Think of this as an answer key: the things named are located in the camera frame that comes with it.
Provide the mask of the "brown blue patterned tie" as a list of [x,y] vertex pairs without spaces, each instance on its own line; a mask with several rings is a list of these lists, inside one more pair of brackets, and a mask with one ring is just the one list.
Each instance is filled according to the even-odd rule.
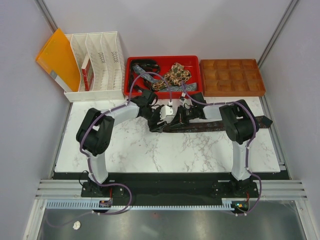
[[[260,129],[268,129],[273,121],[265,115],[257,116],[258,126]],[[163,133],[206,133],[206,132],[223,132],[225,126],[222,120],[211,122],[194,122],[188,125],[170,126],[167,125],[162,129]]]

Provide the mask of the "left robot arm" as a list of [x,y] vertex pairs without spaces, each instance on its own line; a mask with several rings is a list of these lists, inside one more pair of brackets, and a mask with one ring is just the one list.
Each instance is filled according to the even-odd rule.
[[105,151],[110,145],[112,132],[115,126],[138,117],[148,121],[150,131],[161,133],[167,125],[165,118],[173,115],[173,104],[153,105],[158,96],[146,90],[141,96],[129,97],[124,103],[99,111],[90,108],[76,134],[79,150],[87,156],[89,178],[94,182],[92,191],[99,197],[106,196],[110,185],[105,180],[109,173],[106,167]]

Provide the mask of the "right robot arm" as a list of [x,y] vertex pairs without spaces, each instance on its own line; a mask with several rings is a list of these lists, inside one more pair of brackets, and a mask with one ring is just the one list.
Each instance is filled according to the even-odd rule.
[[240,197],[253,184],[249,148],[258,130],[259,123],[245,100],[215,105],[207,103],[203,95],[197,93],[191,96],[191,105],[184,103],[177,108],[175,117],[164,132],[225,131],[232,141],[233,151],[229,191],[233,196]]

